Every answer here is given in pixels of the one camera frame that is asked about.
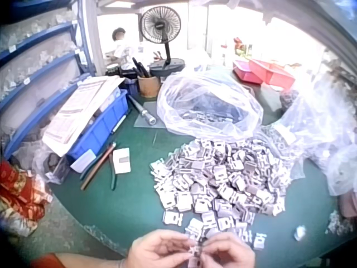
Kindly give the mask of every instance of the floor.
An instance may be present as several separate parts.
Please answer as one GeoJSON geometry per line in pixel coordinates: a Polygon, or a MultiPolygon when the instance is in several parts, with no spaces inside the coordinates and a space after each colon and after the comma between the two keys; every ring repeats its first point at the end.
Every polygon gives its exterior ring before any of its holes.
{"type": "Polygon", "coordinates": [[[56,197],[46,206],[46,214],[37,230],[26,238],[12,239],[26,260],[50,252],[70,252],[107,260],[121,256],[88,234],[56,197]]]}

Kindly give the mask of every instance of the pliers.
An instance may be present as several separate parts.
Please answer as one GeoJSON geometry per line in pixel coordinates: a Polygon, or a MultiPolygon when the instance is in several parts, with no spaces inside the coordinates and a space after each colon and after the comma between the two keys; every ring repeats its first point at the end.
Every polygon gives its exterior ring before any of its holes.
{"type": "Polygon", "coordinates": [[[111,181],[111,185],[110,188],[112,191],[115,190],[115,186],[117,184],[117,176],[115,175],[115,169],[114,169],[114,161],[113,161],[113,151],[115,149],[115,147],[117,146],[116,142],[112,142],[108,148],[102,152],[101,154],[99,154],[82,172],[81,176],[80,176],[80,180],[84,180],[82,186],[80,187],[81,190],[85,190],[85,188],[88,186],[88,184],[91,182],[92,178],[94,177],[94,175],[97,173],[97,171],[100,169],[101,165],[105,162],[105,160],[107,158],[109,158],[109,162],[110,162],[110,169],[112,171],[112,181],[111,181]]]}

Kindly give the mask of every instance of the shelf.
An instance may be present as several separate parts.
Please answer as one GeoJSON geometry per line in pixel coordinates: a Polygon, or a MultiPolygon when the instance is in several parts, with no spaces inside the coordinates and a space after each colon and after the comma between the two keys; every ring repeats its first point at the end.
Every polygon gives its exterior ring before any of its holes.
{"type": "Polygon", "coordinates": [[[0,53],[0,66],[4,66],[6,63],[8,63],[10,60],[18,56],[19,54],[23,53],[27,49],[30,49],[31,47],[41,43],[42,41],[45,41],[46,39],[49,39],[55,35],[58,35],[62,32],[69,31],[73,26],[72,22],[65,22],[62,24],[59,24],[57,26],[54,26],[52,28],[49,28],[47,30],[43,30],[39,33],[36,33],[29,38],[23,40],[14,48],[15,50],[12,49],[13,51],[10,52],[8,49],[5,51],[2,51],[0,53]]]}
{"type": "Polygon", "coordinates": [[[21,124],[21,127],[15,132],[14,136],[7,144],[4,152],[6,159],[9,159],[13,152],[15,152],[20,146],[22,140],[26,135],[35,127],[49,112],[51,112],[61,101],[71,95],[78,87],[78,82],[83,81],[90,74],[82,74],[76,81],[65,90],[58,90],[49,99],[47,99],[38,109],[36,109],[25,121],[21,124]]]}
{"type": "Polygon", "coordinates": [[[30,85],[32,82],[37,80],[38,78],[42,77],[46,73],[50,72],[53,68],[57,67],[58,65],[71,60],[75,59],[76,52],[70,52],[60,58],[55,59],[53,62],[48,63],[46,66],[32,74],[29,78],[25,79],[20,85],[18,85],[13,91],[10,92],[8,96],[5,97],[0,102],[0,114],[8,107],[16,98],[19,94],[21,94],[28,85],[30,85]]]}
{"type": "Polygon", "coordinates": [[[9,7],[6,23],[11,24],[33,16],[68,6],[70,0],[13,1],[9,7]]]}

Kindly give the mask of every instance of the hand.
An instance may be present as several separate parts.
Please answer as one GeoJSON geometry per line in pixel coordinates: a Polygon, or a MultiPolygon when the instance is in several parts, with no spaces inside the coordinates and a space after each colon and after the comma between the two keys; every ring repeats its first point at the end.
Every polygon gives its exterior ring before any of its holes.
{"type": "Polygon", "coordinates": [[[192,257],[188,250],[195,244],[183,233],[156,230],[133,242],[124,267],[174,268],[192,257]]]}
{"type": "Polygon", "coordinates": [[[219,233],[203,244],[201,261],[203,268],[254,268],[255,253],[236,235],[219,233]]]}

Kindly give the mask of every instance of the paper document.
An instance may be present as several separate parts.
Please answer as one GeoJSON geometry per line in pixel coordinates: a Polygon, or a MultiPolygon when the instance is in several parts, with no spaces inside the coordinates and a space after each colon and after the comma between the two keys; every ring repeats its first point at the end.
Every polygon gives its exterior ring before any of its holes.
{"type": "Polygon", "coordinates": [[[100,76],[83,81],[49,124],[43,142],[60,157],[66,154],[95,111],[123,80],[118,76],[100,76]]]}
{"type": "Polygon", "coordinates": [[[71,165],[71,168],[78,173],[82,173],[95,158],[95,154],[89,149],[71,165]]]}
{"type": "Polygon", "coordinates": [[[113,162],[115,174],[128,173],[130,168],[129,148],[117,149],[113,151],[113,162]]]}

